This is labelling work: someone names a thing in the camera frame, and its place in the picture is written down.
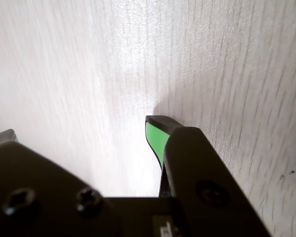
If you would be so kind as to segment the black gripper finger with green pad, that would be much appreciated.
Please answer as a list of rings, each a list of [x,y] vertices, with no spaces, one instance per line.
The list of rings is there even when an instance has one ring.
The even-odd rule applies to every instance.
[[[237,182],[201,129],[183,126],[167,116],[146,116],[146,126],[169,135],[163,150],[172,197],[184,213],[186,231],[193,237],[268,237],[270,234]]]

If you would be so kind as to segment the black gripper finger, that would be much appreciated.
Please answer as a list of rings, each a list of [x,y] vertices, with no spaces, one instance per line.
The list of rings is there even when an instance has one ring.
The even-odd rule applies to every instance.
[[[101,195],[0,132],[0,237],[107,237]]]

